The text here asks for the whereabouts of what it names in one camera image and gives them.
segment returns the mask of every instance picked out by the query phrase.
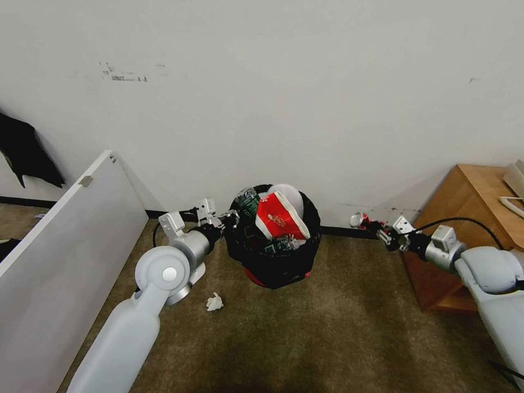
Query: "crumpled paper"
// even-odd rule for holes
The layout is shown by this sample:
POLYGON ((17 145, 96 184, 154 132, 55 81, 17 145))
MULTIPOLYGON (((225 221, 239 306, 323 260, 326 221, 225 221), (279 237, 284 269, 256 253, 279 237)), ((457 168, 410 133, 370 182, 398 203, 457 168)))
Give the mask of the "crumpled paper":
POLYGON ((206 307, 207 307, 208 311, 215 311, 215 310, 218 310, 218 309, 221 309, 222 307, 224 307, 224 303, 222 302, 222 298, 220 296, 218 296, 218 294, 216 292, 213 292, 213 295, 215 295, 215 296, 214 297, 210 297, 209 299, 207 299, 206 307))

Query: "baseboard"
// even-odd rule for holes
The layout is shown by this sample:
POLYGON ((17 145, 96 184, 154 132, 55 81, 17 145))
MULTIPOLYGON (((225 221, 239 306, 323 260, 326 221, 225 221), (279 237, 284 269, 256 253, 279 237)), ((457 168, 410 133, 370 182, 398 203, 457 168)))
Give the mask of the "baseboard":
POLYGON ((52 208, 55 201, 46 201, 41 199, 13 198, 11 196, 0 196, 0 203, 19 206, 47 207, 52 208))
POLYGON ((324 227, 321 225, 320 233, 323 235, 356 237, 358 239, 377 239, 375 235, 370 234, 368 231, 355 228, 324 227))
MULTIPOLYGON (((8 205, 52 208, 56 202, 40 200, 40 199, 12 198, 10 196, 0 196, 0 203, 8 204, 8 205)), ((147 210, 146 209, 146 213, 149 218, 158 219, 158 217, 166 214, 167 212, 161 211, 161 210, 147 210)), ((361 230, 361 229, 321 226, 320 232, 323 235, 356 237, 358 239, 376 239, 376 236, 373 236, 369 232, 361 230)))
POLYGON ((146 209, 147 216, 152 219, 158 219, 158 217, 166 214, 167 212, 161 210, 148 210, 146 209))

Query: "red snack bag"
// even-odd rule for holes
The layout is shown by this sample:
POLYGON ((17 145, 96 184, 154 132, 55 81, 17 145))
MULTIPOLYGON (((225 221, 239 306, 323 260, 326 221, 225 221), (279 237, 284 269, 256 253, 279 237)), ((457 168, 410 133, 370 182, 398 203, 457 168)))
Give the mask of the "red snack bag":
POLYGON ((284 235, 304 241, 310 237, 307 226, 280 191, 260 198, 255 224, 269 240, 284 235))

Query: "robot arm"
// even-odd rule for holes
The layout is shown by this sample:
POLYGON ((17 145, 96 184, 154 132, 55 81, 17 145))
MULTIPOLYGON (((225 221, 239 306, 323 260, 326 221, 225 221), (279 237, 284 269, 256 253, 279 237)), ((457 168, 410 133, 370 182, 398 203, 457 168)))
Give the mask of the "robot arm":
MULTIPOLYGON (((452 227, 440 225, 430 237, 403 216, 390 227, 362 213, 353 215, 350 223, 376 234, 390 251, 415 252, 422 260, 458 274, 509 368, 524 374, 524 253, 494 247, 466 250, 452 227)), ((515 383, 524 391, 523 379, 517 377, 515 383)))
POLYGON ((180 212, 159 218, 169 239, 142 255, 135 268, 139 291, 111 312, 69 384, 69 393, 124 393, 133 385, 160 331, 164 305, 181 301, 204 275, 203 259, 238 215, 216 215, 212 199, 196 207, 198 227, 183 232, 180 212))

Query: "wooden cabinet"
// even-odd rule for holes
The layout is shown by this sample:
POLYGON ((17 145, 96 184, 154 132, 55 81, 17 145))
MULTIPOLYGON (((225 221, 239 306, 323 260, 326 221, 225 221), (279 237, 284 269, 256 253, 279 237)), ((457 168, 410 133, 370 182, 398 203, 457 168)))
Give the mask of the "wooden cabinet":
MULTIPOLYGON (((513 196, 504 183, 505 168, 457 165, 437 189, 414 222, 415 228, 448 217, 470 217, 487 225, 505 249, 524 250, 524 219, 504 207, 498 197, 513 196)), ((478 225, 455 221, 449 224, 466 247, 497 247, 478 225)), ((424 232, 431 235, 435 227, 424 232)), ((404 263, 415 296, 423 311, 476 312, 477 306, 458 276, 421 261, 414 253, 404 253, 404 263)))

